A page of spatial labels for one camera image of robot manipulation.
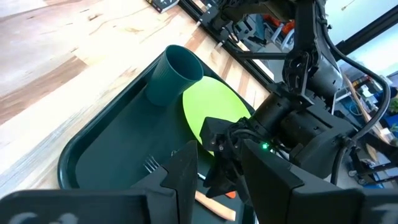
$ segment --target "orange object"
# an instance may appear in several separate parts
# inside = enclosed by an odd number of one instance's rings
[[[206,197],[206,195],[200,193],[199,191],[195,192],[195,199],[221,218],[224,218],[228,221],[235,221],[236,212],[224,206],[223,204],[220,204],[216,200]]]
[[[234,199],[236,197],[236,192],[229,192],[225,194],[227,197]]]
[[[263,16],[263,18],[269,22],[271,22],[274,26],[279,27],[280,24],[282,23],[280,20],[273,18],[272,16],[265,14]],[[294,21],[290,21],[287,22],[283,28],[282,28],[282,33],[287,35],[292,29],[294,29],[295,26],[295,22]]]

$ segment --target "black cable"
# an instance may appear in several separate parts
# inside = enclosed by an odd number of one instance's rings
[[[233,149],[234,144],[232,143],[231,131],[229,130],[229,128],[227,128],[226,130],[226,143],[230,149]]]
[[[281,156],[286,161],[289,161],[289,159],[283,154],[283,152],[279,149],[278,146],[274,146],[273,149]]]
[[[277,146],[279,150],[284,151],[284,152],[286,152],[288,154],[292,151],[291,148],[286,147],[285,145],[283,145],[283,143],[280,141],[279,138],[274,138],[274,142],[275,142],[274,145]]]
[[[239,40],[238,32],[236,31],[236,24],[232,23],[231,27],[232,27],[232,31],[233,31],[235,37]]]
[[[232,132],[232,135],[235,135],[235,134],[250,134],[250,135],[258,138],[259,140],[262,139],[260,134],[255,133],[254,131],[251,131],[251,130],[248,130],[248,129],[239,129],[239,130],[236,130],[236,131]]]
[[[334,185],[337,185],[338,171],[340,169],[341,163],[343,162],[343,158],[344,158],[346,150],[347,150],[346,146],[340,148],[337,151],[335,160],[333,161],[333,166],[331,167],[330,183],[332,183]]]
[[[236,35],[235,33],[233,33],[228,27],[225,27],[225,29],[226,29],[226,31],[228,32],[228,34],[229,34],[229,36],[231,37],[231,39],[232,39],[232,41],[235,43],[235,44],[238,44],[239,43],[239,37],[238,37],[238,35]]]
[[[325,19],[325,15],[323,11],[320,9],[322,4],[320,3],[320,0],[316,0],[318,4],[318,10],[320,11],[320,17],[321,17],[321,22],[322,22],[322,32],[323,36],[325,37],[325,40],[327,44],[329,45],[330,49],[334,51],[341,59],[343,59],[345,62],[350,64],[352,67],[360,70],[361,72],[369,75],[371,78],[373,78],[376,82],[378,82],[382,86],[383,90],[383,97],[381,100],[381,105],[376,112],[376,114],[352,137],[352,140],[346,145],[345,147],[342,147],[338,152],[335,157],[335,160],[333,161],[333,167],[331,171],[331,179],[330,182],[332,184],[337,183],[337,178],[338,178],[338,170],[340,168],[340,164],[343,161],[344,154],[346,150],[351,149],[354,145],[355,142],[362,137],[364,134],[366,134],[370,129],[382,118],[383,114],[387,111],[388,106],[390,104],[390,97],[391,97],[391,91],[390,87],[387,84],[386,81],[384,81],[379,75],[376,73],[370,71],[366,67],[358,64],[354,60],[350,59],[349,57],[345,56],[343,53],[341,53],[337,47],[333,44],[331,41],[329,34],[328,34],[328,28],[327,28],[327,21]]]

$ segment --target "fork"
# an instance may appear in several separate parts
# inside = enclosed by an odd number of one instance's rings
[[[148,170],[149,173],[152,173],[159,167],[159,163],[156,162],[155,158],[149,155],[145,159],[144,167]],[[236,212],[219,202],[206,197],[206,195],[200,193],[199,191],[195,192],[195,200],[200,202],[206,208],[217,214],[219,217],[224,218],[225,220],[235,221]]]

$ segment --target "green led light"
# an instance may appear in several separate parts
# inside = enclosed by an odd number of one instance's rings
[[[268,143],[262,143],[262,149],[268,149],[268,147],[269,147],[269,144]]]

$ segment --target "plastic tray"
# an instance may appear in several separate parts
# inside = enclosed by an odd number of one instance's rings
[[[128,189],[148,174],[143,163],[149,154],[161,164],[173,150],[195,139],[185,119],[182,96],[170,106],[160,108],[152,105],[142,92],[157,61],[153,61],[65,146],[58,163],[58,182],[62,189]],[[227,85],[201,63],[206,76]],[[253,113],[253,108],[242,101]],[[206,175],[212,161],[210,153],[203,148],[198,150],[200,173]],[[198,180],[198,190],[205,193],[202,184]],[[239,197],[230,199],[222,195],[215,200],[235,210],[236,223],[242,222],[244,209]],[[192,220],[192,223],[206,224],[226,222],[198,202],[194,205]]]

